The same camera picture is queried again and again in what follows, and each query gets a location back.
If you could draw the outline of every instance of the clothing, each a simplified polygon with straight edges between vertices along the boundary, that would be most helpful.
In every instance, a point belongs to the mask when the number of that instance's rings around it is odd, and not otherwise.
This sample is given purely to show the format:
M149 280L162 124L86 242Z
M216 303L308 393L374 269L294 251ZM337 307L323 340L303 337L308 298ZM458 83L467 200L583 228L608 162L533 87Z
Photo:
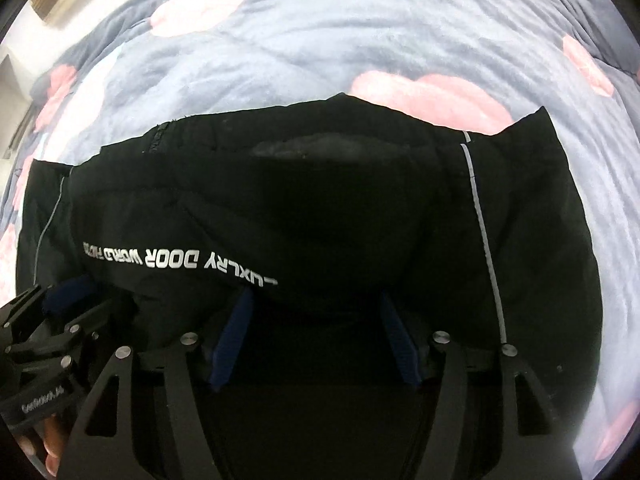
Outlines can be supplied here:
M598 269L543 108L484 136L340 94L164 123L73 171L31 171L18 290L34 267L43 285L89 272L130 291L142 346L194 330L252 286L316 330L319 349L331 341L357 360L375 344L349 350L350 334L386 291L463 345L499 348L505 333L567 423L584 414L600 348ZM289 344L274 359L304 343L282 333ZM358 365L336 355L349 377ZM317 379L321 359L289 380ZM371 381L391 380L369 367Z

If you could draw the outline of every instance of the finger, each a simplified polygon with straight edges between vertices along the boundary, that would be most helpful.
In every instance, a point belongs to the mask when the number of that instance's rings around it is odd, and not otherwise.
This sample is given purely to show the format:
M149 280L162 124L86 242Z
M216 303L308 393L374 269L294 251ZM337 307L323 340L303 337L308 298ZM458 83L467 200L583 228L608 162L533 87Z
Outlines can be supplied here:
M36 449L33 443L27 437L19 436L16 440L18 442L18 446L20 446L20 449L26 456L34 456L36 454Z
M60 459L55 456L47 455L44 465L47 467L47 471L51 476L58 475L58 468L60 467Z
M53 415L44 420L44 447L54 458L62 457L66 445L66 431L59 418Z

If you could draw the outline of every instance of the pink flower pattern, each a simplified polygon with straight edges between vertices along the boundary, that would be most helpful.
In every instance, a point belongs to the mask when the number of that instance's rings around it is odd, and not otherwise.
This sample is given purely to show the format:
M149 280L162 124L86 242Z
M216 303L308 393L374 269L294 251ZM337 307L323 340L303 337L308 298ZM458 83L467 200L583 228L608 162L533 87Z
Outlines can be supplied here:
M31 171L31 164L33 163L33 155L24 159L22 164L22 172L18 177L18 181L15 184L14 194L14 209L20 211L22 209L22 201L24 200L24 190L27 187L27 180L29 179L29 172Z
M513 124L504 106L459 77L429 74L412 81L373 70L354 80L350 95L455 130L495 135Z
M43 160L59 162L68 142L97 119L104 101L104 81L119 53L120 47L100 60L78 85L75 95L66 104L58 124L47 139Z
M0 238L0 306L15 297L15 259L17 240L15 227L10 224Z
M578 40L568 34L562 38L562 51L587 80L593 91L603 97L611 97L615 88L609 78L600 70L591 54Z
M244 0L169 0L156 9L152 34L164 38L202 32L226 20Z
M66 95L71 91L71 87L76 81L77 71L70 65L59 65L55 67L50 75L50 85L47 89L47 102L36 117L34 131L37 133L49 125L56 115L58 108L62 104Z
M632 400L616 417L613 424L609 426L609 429L604 435L598 452L596 453L596 460L604 460L609 458L618 449L618 446L622 444L629 430L633 426L636 418L640 414L640 400Z

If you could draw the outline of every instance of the bed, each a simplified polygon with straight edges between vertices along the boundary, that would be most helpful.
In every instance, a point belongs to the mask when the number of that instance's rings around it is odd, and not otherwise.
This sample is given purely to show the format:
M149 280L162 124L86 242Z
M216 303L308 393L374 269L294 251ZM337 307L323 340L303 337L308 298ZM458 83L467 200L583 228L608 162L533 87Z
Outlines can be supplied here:
M544 106L600 271L600 371L574 445L594 478L640 412L639 78L610 0L130 0L33 87L0 204L0 304L34 158L80 164L164 121L339 92L487 135Z

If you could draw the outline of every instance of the metal screw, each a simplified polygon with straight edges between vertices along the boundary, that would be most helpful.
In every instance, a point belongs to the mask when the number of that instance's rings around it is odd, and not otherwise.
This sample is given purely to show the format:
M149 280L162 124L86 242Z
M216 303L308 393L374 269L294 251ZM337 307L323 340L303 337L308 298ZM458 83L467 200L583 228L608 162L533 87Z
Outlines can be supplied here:
M121 346L116 350L116 357L118 359L124 359L131 355L131 347L129 346Z
M516 355L518 355L518 349L513 345L505 343L502 345L502 353L507 357L516 357Z
M440 343L441 345L446 345L451 341L451 336L448 332L444 332L444 330L438 330L437 332L433 333L433 340L436 343Z
M185 346L190 346L198 342L198 334L195 332L187 332L180 336L180 343Z

